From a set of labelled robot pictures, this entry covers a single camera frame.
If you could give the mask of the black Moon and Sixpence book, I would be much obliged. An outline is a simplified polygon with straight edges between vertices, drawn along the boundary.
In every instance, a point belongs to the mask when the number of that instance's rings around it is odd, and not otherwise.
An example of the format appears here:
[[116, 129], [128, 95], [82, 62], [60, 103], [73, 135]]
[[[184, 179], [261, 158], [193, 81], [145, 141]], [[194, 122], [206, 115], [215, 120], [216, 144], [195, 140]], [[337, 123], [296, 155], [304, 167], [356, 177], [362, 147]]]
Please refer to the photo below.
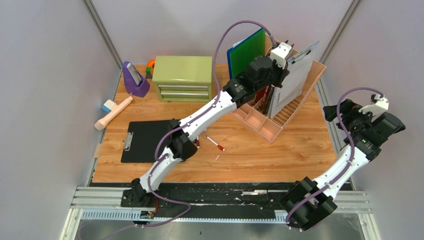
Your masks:
[[260, 110], [261, 110], [261, 113], [265, 116], [268, 115], [269, 107], [274, 95], [274, 90], [275, 90], [275, 87], [273, 85], [269, 86], [263, 98]]

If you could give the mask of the clipboard with white papers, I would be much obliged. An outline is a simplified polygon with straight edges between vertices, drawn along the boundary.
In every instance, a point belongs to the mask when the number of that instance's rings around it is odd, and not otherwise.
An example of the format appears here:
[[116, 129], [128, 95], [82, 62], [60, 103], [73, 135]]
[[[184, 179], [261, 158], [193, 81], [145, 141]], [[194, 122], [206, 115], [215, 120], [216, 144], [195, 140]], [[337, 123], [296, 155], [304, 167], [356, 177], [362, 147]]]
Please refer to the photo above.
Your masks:
[[315, 48], [319, 44], [316, 41], [287, 59], [289, 75], [283, 80], [281, 88], [274, 88], [267, 112], [269, 117], [275, 117], [283, 107], [301, 94], [315, 58]]

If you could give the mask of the peach file organizer rack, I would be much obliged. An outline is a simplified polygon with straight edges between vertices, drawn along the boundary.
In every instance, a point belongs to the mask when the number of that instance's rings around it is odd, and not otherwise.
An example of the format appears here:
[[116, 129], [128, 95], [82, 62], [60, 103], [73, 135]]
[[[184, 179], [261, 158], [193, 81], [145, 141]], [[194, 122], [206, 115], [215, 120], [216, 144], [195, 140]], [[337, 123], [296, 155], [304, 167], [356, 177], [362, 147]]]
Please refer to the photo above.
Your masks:
[[254, 106], [245, 104], [233, 111], [230, 115], [244, 125], [246, 129], [262, 137], [268, 143], [273, 143], [281, 131], [288, 126], [289, 122], [294, 119], [295, 115], [305, 105], [326, 69], [325, 65], [315, 61], [315, 55], [301, 94], [283, 107], [274, 117], [263, 115], [261, 112], [261, 105], [265, 95]]

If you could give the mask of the green drawer cabinet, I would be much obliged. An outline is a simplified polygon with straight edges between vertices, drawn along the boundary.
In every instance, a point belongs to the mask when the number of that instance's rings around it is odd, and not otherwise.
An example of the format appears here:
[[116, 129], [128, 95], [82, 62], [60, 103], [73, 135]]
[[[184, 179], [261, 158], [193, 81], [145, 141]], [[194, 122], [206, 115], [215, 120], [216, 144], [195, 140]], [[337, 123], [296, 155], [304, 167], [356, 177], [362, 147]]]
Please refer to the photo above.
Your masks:
[[158, 55], [152, 83], [162, 102], [209, 102], [212, 97], [211, 56]]

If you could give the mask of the red folder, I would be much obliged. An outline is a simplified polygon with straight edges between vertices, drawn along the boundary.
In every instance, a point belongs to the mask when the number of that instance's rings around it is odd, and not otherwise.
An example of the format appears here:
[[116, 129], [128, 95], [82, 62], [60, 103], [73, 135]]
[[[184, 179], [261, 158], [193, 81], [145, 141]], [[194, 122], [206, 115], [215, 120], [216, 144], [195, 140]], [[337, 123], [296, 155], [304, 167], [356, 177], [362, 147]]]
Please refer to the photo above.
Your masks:
[[268, 87], [266, 86], [264, 89], [260, 90], [259, 92], [256, 93], [255, 95], [255, 99], [252, 103], [250, 103], [251, 106], [256, 105], [258, 102], [261, 101], [261, 99], [264, 97], [264, 95], [267, 94], [267, 89]]

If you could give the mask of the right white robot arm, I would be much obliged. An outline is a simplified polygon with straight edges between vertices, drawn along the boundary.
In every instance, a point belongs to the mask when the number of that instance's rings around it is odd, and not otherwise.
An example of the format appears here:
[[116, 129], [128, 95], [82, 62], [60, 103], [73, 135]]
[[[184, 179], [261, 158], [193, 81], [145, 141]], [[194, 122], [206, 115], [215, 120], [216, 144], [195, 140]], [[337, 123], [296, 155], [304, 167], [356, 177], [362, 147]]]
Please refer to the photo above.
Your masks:
[[338, 207], [335, 198], [343, 184], [380, 154], [381, 145], [391, 135], [405, 130], [402, 121], [387, 112], [387, 98], [372, 98], [366, 106], [346, 99], [339, 105], [323, 107], [325, 120], [337, 119], [337, 127], [347, 131], [346, 145], [326, 172], [314, 179], [296, 181], [282, 197], [280, 204], [287, 212], [284, 221], [290, 228], [306, 231], [332, 214]]

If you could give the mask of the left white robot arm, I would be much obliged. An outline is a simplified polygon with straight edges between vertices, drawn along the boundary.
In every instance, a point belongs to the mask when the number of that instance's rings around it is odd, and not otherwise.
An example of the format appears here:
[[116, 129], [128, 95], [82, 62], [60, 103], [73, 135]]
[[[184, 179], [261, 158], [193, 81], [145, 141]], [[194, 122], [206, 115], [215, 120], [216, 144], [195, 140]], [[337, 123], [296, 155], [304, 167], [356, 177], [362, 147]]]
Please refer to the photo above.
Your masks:
[[165, 176], [197, 152], [193, 141], [201, 132], [224, 115], [253, 100], [257, 92], [266, 87], [282, 87], [289, 73], [286, 57], [272, 54], [259, 56], [245, 71], [230, 79], [216, 97], [198, 111], [181, 120], [170, 120], [170, 131], [161, 139], [169, 139], [168, 144], [162, 152], [155, 151], [157, 160], [150, 170], [131, 182], [135, 202], [142, 207], [149, 206], [153, 201], [153, 192]]

